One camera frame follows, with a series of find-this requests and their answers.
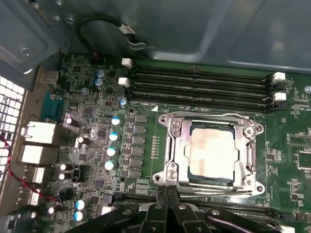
capacitor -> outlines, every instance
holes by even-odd
[[[82,198],[76,202],[76,209],[83,210],[87,206],[87,200]]]
[[[105,84],[101,78],[95,79],[94,84],[99,90],[103,90],[103,88],[105,87]]]
[[[82,144],[89,144],[91,141],[87,137],[78,137],[78,142]]]
[[[72,164],[61,164],[59,166],[59,169],[61,171],[71,171],[71,170],[73,170],[73,165]]]
[[[80,125],[77,120],[75,120],[71,117],[66,119],[66,124],[71,125],[73,127],[78,127]]]
[[[51,206],[49,209],[48,209],[48,213],[49,215],[52,215],[58,211],[61,211],[63,210],[63,206],[59,203],[56,203],[54,206]]]
[[[111,119],[111,124],[113,124],[114,126],[120,126],[122,124],[122,121],[118,116],[114,116]]]
[[[69,180],[72,178],[72,174],[70,172],[64,172],[59,174],[58,178],[63,181],[63,180]]]
[[[73,220],[80,222],[86,217],[86,212],[84,210],[77,211],[73,215]]]
[[[104,70],[99,69],[99,70],[97,71],[97,73],[96,73],[96,76],[97,76],[98,78],[105,79],[105,78],[106,78],[106,73],[105,73]]]
[[[125,108],[127,106],[127,98],[123,97],[121,100],[120,100],[120,106],[121,108]]]
[[[112,160],[108,160],[104,166],[107,171],[111,171],[112,169],[116,167],[116,162]]]
[[[106,152],[108,156],[115,156],[116,154],[118,154],[118,149],[114,147],[109,147]]]
[[[109,134],[109,140],[112,142],[116,142],[120,139],[120,136],[116,132],[112,132]]]
[[[81,89],[81,93],[82,93],[82,95],[86,96],[86,95],[89,94],[89,89],[88,89],[87,87],[83,87],[83,88]]]

silver metal frame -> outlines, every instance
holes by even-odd
[[[202,114],[175,112],[161,115],[159,123],[167,130],[164,170],[153,175],[158,185],[177,185],[180,193],[187,197],[201,196],[255,196],[264,193],[264,186],[256,181],[256,136],[264,132],[261,124],[248,116],[238,114]],[[233,186],[190,183],[188,179],[189,159],[184,148],[190,143],[190,127],[194,122],[232,126],[235,131],[235,148],[239,160],[234,164]]]

black cable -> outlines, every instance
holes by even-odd
[[[92,15],[89,17],[85,17],[81,20],[79,20],[76,24],[75,27],[75,31],[76,34],[78,36],[78,39],[80,40],[80,42],[91,52],[94,54],[94,56],[98,57],[98,53],[95,51],[95,49],[92,47],[92,45],[88,42],[88,40],[82,35],[81,33],[81,28],[92,21],[104,21],[104,22],[108,22],[111,23],[113,25],[115,25],[116,27],[121,27],[123,24],[121,21],[111,17],[111,16],[107,16],[107,15]],[[128,37],[129,41],[134,41],[134,43],[136,43],[135,41],[135,37],[133,34],[125,34]]]

cpu socket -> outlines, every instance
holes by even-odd
[[[256,136],[264,127],[248,116],[175,112],[161,115],[167,128],[164,169],[158,185],[176,185],[183,197],[264,193],[256,181]]]

white slot latch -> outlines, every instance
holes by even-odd
[[[129,69],[131,69],[132,66],[133,66],[132,60],[130,58],[122,58],[122,63],[121,64],[122,64],[122,66],[125,66],[125,67],[127,67]]]
[[[284,100],[286,100],[286,93],[276,92],[274,94],[274,100],[275,101],[284,101]]]
[[[274,73],[272,81],[283,81],[286,79],[285,73],[277,72]]]
[[[130,86],[130,81],[128,80],[128,78],[121,77],[118,80],[118,84],[121,85],[121,86],[129,87]]]

